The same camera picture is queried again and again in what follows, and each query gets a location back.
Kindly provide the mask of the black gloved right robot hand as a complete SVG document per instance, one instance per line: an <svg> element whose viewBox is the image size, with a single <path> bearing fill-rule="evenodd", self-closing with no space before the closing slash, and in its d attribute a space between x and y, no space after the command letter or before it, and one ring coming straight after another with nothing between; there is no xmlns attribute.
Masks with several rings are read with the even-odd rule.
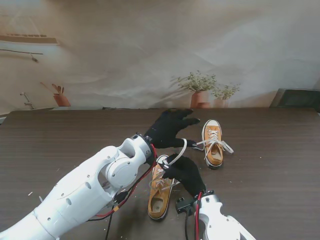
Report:
<svg viewBox="0 0 320 240"><path fill-rule="evenodd" d="M164 170L164 179L178 180L192 197L196 197L200 192L206 192L206 186L201 178L199 169L190 158L182 155L171 165L164 163L159 165Z"/></svg>

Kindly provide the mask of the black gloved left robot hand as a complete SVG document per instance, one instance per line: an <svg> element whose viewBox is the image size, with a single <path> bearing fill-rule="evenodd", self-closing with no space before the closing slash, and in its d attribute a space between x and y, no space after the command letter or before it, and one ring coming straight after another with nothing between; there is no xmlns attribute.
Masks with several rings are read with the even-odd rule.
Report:
<svg viewBox="0 0 320 240"><path fill-rule="evenodd" d="M156 149L182 148L185 141L177 138L178 132L200 122L198 118L187 118L192 113L192 109L165 110L146 131L144 138Z"/></svg>

